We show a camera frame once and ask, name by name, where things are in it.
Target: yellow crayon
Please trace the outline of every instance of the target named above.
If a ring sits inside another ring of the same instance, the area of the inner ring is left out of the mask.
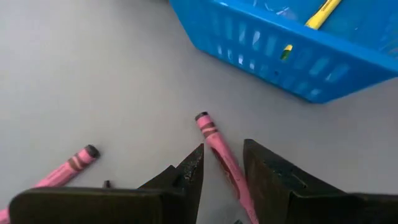
[[[306,23],[305,25],[309,28],[312,29],[319,29],[319,27],[322,26],[322,24],[326,21],[326,19],[329,17],[331,12],[335,10],[335,8],[339,5],[341,0],[326,0],[325,3],[322,4],[320,9],[318,10],[315,15],[313,15]],[[282,52],[281,59],[285,60],[289,56],[290,51],[293,49],[292,45],[288,45],[285,47],[284,51]]]

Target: basket slot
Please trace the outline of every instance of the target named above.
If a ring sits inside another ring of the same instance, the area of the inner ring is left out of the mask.
[[[219,58],[223,58],[223,47],[221,46],[221,44],[217,45],[217,54]]]
[[[249,70],[249,64],[250,64],[250,58],[247,55],[244,55],[243,53],[238,54],[238,66],[240,68],[244,68],[246,70]]]
[[[331,73],[326,76],[325,81],[328,83],[338,82],[341,78],[343,78],[349,71],[349,66],[345,63],[337,65]]]
[[[320,94],[322,93],[322,90],[318,89],[318,88],[314,88],[310,91],[310,93],[306,96],[306,99],[312,101],[315,100],[316,98],[318,98],[320,96]]]
[[[256,72],[256,67],[257,67],[257,65],[256,65],[256,60],[250,59],[250,61],[249,61],[249,71],[250,71],[251,73],[255,73],[255,72]]]
[[[330,59],[328,57],[321,57],[320,59],[318,59],[309,70],[310,76],[313,78],[319,76],[319,74],[322,72],[322,70],[325,69],[329,62]]]
[[[253,33],[252,44],[251,44],[253,47],[253,50],[255,50],[255,51],[258,51],[261,48],[262,44],[261,44],[260,37],[261,37],[261,31],[256,29]]]
[[[272,57],[272,54],[274,53],[274,50],[275,50],[276,42],[277,42],[276,36],[274,36],[274,35],[268,36],[267,44],[266,44],[266,48],[265,48],[266,56]]]
[[[306,67],[312,57],[311,49],[303,49],[297,54],[295,62],[293,63],[293,68],[296,70],[301,70]]]
[[[211,11],[210,17],[211,17],[211,26],[213,28],[213,33],[219,37],[221,35],[219,15],[217,12]]]
[[[225,22],[224,22],[224,28],[225,28],[225,37],[228,40],[232,40],[233,36],[233,22],[232,18],[230,16],[225,17]]]
[[[238,40],[239,40],[239,43],[241,45],[243,45],[243,46],[246,45],[246,28],[247,28],[246,23],[239,22],[239,25],[238,25],[238,34],[239,34]]]
[[[322,71],[317,75],[317,83],[318,85],[324,85],[326,78],[332,73],[332,71],[336,68],[338,62],[336,60],[329,60],[329,63],[325,65]]]
[[[230,62],[230,63],[233,63],[234,62],[234,55],[233,55],[233,51],[231,50],[231,49],[227,49],[227,60]]]

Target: pink crayon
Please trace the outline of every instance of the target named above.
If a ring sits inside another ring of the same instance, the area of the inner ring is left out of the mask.
[[[100,152],[92,145],[84,147],[80,152],[72,156],[66,163],[55,169],[42,179],[34,187],[60,187],[68,183],[72,178],[99,158]],[[0,211],[0,224],[8,224],[8,209]]]
[[[254,210],[254,204],[250,197],[246,179],[238,163],[235,161],[235,158],[232,156],[226,141],[224,141],[207,112],[200,113],[195,117],[195,120],[205,136],[206,143],[211,147],[211,150],[220,161],[227,178],[235,188],[239,202],[246,210],[251,223],[258,224],[259,221],[256,216],[256,211]]]

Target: blue basket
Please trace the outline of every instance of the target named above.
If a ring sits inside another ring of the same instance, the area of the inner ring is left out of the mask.
[[[398,1],[342,0],[322,32],[303,26],[323,1],[170,3],[195,47],[310,102],[396,77]],[[287,45],[293,49],[283,60]]]

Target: tool tip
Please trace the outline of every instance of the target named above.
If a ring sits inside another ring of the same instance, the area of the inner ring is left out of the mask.
[[[102,185],[102,188],[106,188],[106,189],[112,188],[111,181],[110,180],[105,180],[104,184]]]

